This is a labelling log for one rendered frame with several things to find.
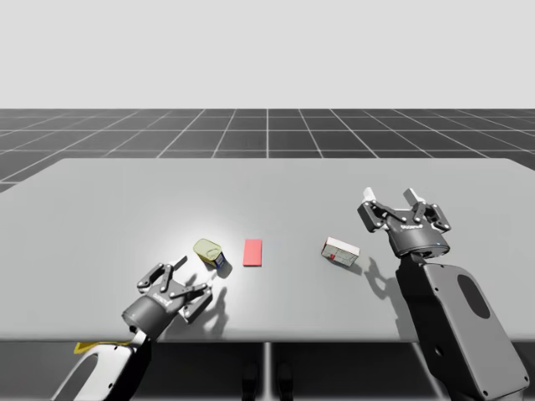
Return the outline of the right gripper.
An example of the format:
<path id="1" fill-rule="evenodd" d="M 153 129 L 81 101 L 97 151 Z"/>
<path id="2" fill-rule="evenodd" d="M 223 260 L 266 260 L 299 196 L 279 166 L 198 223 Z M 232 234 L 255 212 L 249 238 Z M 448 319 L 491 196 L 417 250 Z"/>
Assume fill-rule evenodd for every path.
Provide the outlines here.
<path id="1" fill-rule="evenodd" d="M 451 248 L 443 234 L 451 229 L 451 225 L 442 209 L 419 197 L 412 188 L 403 196 L 411 209 L 394 211 L 378 202 L 370 187 L 365 188 L 357 212 L 366 230 L 370 233 L 386 230 L 396 257 L 411 253 L 438 257 L 448 253 Z"/>

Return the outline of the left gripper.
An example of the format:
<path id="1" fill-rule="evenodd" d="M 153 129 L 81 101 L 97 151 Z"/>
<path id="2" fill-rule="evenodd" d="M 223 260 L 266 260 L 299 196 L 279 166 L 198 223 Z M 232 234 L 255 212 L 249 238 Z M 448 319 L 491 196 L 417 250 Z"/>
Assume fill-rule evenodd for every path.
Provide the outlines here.
<path id="1" fill-rule="evenodd" d="M 200 284 L 172 280 L 174 272 L 186 262 L 187 256 L 183 256 L 158 263 L 138 281 L 137 290 L 144 294 L 122 312 L 128 327 L 157 339 L 176 316 L 192 324 L 206 310 L 213 299 L 212 279 Z"/>

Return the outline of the green and blue rectangular can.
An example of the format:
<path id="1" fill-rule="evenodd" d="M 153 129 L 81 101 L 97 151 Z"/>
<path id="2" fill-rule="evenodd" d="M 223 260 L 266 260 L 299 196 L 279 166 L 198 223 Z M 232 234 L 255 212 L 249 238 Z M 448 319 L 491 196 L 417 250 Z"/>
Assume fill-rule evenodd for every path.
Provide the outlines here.
<path id="1" fill-rule="evenodd" d="M 213 241 L 201 238 L 193 246 L 193 251 L 206 264 L 215 269 L 223 267 L 227 261 L 222 248 Z"/>

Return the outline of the red and white carton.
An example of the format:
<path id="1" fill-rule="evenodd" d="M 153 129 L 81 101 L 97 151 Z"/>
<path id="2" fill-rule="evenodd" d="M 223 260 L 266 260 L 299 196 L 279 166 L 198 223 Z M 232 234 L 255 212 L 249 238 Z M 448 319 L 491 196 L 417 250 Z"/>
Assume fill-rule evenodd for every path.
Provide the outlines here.
<path id="1" fill-rule="evenodd" d="M 323 245 L 321 255 L 330 261 L 351 267 L 359 258 L 360 249 L 333 237 L 328 237 Z"/>

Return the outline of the pink pad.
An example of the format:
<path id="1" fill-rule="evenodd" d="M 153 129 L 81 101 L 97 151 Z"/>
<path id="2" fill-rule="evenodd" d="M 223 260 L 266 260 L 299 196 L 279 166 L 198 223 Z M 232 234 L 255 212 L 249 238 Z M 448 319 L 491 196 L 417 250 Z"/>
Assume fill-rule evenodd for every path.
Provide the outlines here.
<path id="1" fill-rule="evenodd" d="M 243 266 L 262 265 L 262 241 L 260 239 L 246 239 L 244 245 Z"/>

